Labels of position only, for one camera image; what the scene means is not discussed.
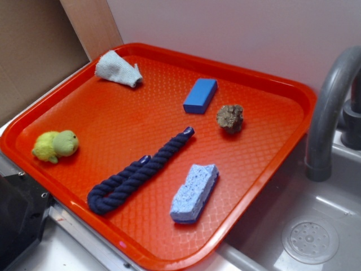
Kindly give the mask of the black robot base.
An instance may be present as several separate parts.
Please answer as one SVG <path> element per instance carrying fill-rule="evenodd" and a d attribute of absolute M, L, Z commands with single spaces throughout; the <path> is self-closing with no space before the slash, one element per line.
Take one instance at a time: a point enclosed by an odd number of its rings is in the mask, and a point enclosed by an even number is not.
<path fill-rule="evenodd" d="M 1 177 L 1 270 L 10 270 L 41 242 L 51 201 L 27 174 Z"/>

